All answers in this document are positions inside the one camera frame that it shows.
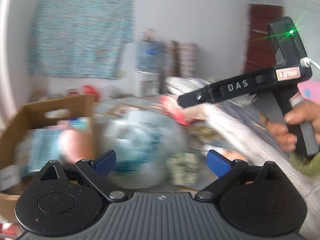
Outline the person right hand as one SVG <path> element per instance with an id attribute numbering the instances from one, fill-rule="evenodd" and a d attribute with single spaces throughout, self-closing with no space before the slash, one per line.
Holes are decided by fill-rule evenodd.
<path id="1" fill-rule="evenodd" d="M 289 111 L 284 116 L 284 120 L 287 125 L 297 125 L 305 121 L 310 122 L 313 126 L 315 139 L 319 144 L 319 114 L 319 104 L 305 100 L 303 103 L 294 107 L 293 110 Z M 297 137 L 289 132 L 286 125 L 271 122 L 262 114 L 259 118 L 282 150 L 292 152 L 296 149 Z"/>

